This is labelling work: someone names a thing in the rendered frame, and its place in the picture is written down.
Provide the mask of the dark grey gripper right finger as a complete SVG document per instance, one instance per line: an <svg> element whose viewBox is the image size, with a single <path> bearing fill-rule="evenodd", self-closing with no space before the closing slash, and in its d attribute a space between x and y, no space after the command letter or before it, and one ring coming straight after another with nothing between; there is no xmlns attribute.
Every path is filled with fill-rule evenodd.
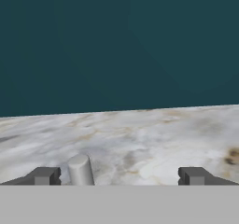
<svg viewBox="0 0 239 224"><path fill-rule="evenodd" d="M178 185L188 186L238 186L238 183L223 179L210 174L203 167L179 167L178 168Z"/></svg>

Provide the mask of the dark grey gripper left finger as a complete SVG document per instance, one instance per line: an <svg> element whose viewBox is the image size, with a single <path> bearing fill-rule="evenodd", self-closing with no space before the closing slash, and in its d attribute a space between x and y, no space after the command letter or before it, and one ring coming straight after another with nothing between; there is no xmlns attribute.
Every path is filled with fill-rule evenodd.
<svg viewBox="0 0 239 224"><path fill-rule="evenodd" d="M60 185L60 167L37 167L29 174L4 182L4 185Z"/></svg>

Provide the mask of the silver sink faucet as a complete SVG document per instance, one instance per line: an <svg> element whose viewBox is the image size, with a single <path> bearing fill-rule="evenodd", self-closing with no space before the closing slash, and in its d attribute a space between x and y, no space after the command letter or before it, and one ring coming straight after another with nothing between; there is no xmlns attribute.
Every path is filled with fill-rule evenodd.
<svg viewBox="0 0 239 224"><path fill-rule="evenodd" d="M75 186L93 186L94 179L88 155L76 155L68 162L71 183Z"/></svg>

